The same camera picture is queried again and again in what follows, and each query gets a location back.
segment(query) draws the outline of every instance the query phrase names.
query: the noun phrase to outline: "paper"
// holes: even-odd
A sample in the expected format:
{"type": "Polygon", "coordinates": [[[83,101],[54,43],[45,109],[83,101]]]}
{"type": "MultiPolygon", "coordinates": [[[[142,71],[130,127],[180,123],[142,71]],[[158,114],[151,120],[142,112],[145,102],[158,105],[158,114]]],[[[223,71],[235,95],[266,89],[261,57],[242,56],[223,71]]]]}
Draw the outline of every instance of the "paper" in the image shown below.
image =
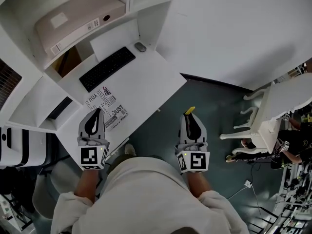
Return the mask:
{"type": "Polygon", "coordinates": [[[104,125],[107,131],[115,128],[128,115],[127,110],[116,100],[107,87],[102,87],[91,95],[86,104],[91,110],[101,108],[104,112],[104,125]]]}

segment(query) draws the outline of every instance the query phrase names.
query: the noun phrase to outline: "white shirt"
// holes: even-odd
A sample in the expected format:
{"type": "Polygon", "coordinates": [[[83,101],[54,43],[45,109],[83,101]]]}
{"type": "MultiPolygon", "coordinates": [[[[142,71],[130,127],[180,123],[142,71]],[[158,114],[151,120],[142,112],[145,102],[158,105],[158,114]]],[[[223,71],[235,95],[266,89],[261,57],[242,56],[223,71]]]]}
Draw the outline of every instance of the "white shirt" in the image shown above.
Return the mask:
{"type": "Polygon", "coordinates": [[[72,192],[61,194],[51,234],[170,234],[183,227],[199,234],[249,233],[219,193],[204,192],[197,199],[171,165],[136,157],[109,174],[95,204],[72,192]]]}

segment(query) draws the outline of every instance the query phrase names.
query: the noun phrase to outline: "white desk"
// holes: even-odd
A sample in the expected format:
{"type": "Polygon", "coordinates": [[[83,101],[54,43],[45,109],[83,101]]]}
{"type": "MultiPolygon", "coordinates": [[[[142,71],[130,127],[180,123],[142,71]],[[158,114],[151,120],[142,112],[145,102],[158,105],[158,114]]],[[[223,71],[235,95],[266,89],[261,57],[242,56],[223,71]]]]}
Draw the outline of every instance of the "white desk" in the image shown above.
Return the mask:
{"type": "MultiPolygon", "coordinates": [[[[129,113],[116,128],[105,133],[105,138],[110,142],[109,155],[186,82],[158,52],[147,48],[146,52],[141,53],[133,44],[127,48],[136,59],[106,79],[91,93],[85,90],[79,77],[98,63],[95,55],[90,56],[66,76],[72,80],[71,93],[75,96],[81,95],[81,101],[85,101],[98,88],[106,86],[129,113]]],[[[84,104],[56,133],[76,162],[79,159],[78,127],[88,112],[90,109],[84,104]]]]}

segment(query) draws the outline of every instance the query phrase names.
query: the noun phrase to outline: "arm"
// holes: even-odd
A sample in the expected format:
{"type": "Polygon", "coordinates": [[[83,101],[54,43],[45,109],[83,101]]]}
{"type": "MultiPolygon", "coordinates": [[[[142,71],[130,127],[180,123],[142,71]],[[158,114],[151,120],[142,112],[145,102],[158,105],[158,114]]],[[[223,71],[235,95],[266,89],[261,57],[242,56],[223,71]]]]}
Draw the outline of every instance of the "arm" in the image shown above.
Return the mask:
{"type": "Polygon", "coordinates": [[[59,196],[54,209],[51,234],[66,231],[81,233],[81,226],[86,224],[84,216],[95,201],[97,181],[97,170],[84,170],[75,193],[63,193],[59,196]]]}
{"type": "Polygon", "coordinates": [[[98,170],[84,170],[74,194],[86,197],[94,203],[98,183],[98,170]]]}
{"type": "Polygon", "coordinates": [[[302,162],[300,156],[295,156],[288,151],[282,151],[282,152],[286,155],[287,158],[289,158],[291,160],[291,162],[293,162],[295,164],[299,164],[302,162]]]}
{"type": "Polygon", "coordinates": [[[193,196],[197,197],[210,210],[221,214],[228,223],[230,233],[249,233],[246,224],[242,221],[231,203],[219,193],[212,191],[203,173],[187,174],[187,180],[193,196]]]}
{"type": "Polygon", "coordinates": [[[294,120],[293,118],[289,118],[289,122],[295,129],[301,130],[301,124],[298,121],[294,120]]]}
{"type": "Polygon", "coordinates": [[[202,193],[211,190],[211,186],[202,173],[187,174],[187,180],[194,197],[199,197],[202,193]]]}

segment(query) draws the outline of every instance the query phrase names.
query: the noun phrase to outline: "white wall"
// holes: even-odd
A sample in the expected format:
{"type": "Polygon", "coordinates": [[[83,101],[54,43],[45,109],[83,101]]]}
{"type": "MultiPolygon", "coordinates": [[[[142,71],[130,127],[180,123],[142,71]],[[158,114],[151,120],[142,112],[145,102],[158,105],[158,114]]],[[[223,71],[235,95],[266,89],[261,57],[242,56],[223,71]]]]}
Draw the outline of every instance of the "white wall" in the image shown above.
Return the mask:
{"type": "Polygon", "coordinates": [[[312,57],[312,0],[174,0],[157,50],[181,73],[253,90],[312,57]]]}

